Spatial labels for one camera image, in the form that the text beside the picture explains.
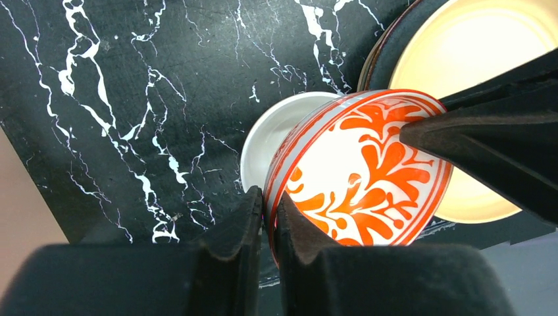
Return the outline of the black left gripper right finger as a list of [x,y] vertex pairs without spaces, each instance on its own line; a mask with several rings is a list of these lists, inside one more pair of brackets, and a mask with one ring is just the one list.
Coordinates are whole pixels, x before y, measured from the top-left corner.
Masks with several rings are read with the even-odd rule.
[[452,244],[341,246],[281,197],[274,232],[286,315],[514,315],[492,267]]

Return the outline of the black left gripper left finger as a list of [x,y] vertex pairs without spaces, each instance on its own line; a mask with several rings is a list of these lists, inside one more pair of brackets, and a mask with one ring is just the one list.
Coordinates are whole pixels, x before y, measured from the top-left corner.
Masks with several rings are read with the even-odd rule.
[[256,315],[263,193],[185,244],[54,244],[33,252],[2,315]]

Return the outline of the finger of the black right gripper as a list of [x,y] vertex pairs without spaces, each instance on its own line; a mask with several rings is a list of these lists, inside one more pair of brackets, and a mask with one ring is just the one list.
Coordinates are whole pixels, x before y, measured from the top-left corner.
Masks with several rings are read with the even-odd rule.
[[442,99],[447,112],[400,140],[439,157],[520,209],[557,223],[557,52]]

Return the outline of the orange patterned bowl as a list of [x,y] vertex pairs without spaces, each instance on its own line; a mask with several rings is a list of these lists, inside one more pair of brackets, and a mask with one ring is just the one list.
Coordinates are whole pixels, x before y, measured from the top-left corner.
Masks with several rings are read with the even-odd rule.
[[287,133],[266,175],[268,242],[278,259],[278,206],[298,211],[343,246],[405,246],[434,216],[453,167],[405,145],[402,128],[447,112],[410,89],[351,93],[321,105]]

